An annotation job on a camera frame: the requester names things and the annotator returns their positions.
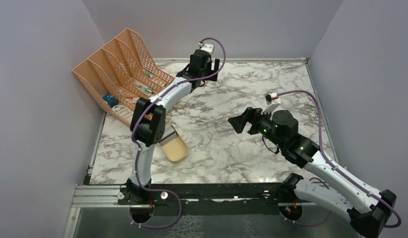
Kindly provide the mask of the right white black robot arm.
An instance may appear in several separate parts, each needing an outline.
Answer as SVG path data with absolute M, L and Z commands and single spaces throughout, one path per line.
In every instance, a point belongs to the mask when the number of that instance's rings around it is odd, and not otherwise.
M 358 179 L 333 159 L 321 147 L 298 132 L 298 120 L 288 110 L 273 114 L 260 108 L 248 107 L 243 114 L 228 119 L 236 133 L 242 133 L 247 123 L 250 135 L 261 134 L 272 142 L 282 156 L 330 185 L 316 186 L 298 175 L 289 175 L 280 188 L 287 202 L 295 198 L 311 201 L 350 222 L 352 228 L 366 238 L 377 238 L 389 220 L 397 196 Z

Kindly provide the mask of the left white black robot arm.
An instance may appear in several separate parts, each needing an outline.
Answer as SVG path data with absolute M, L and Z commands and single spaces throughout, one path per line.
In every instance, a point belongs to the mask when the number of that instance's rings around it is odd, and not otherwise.
M 136 155 L 132 174 L 120 192 L 124 199 L 142 204 L 152 195 L 151 162 L 155 146 L 163 139 L 167 112 L 202 82 L 217 81 L 223 65 L 220 59 L 213 59 L 211 53 L 195 50 L 187 66 L 161 92 L 149 99 L 137 100 L 130 125 Z

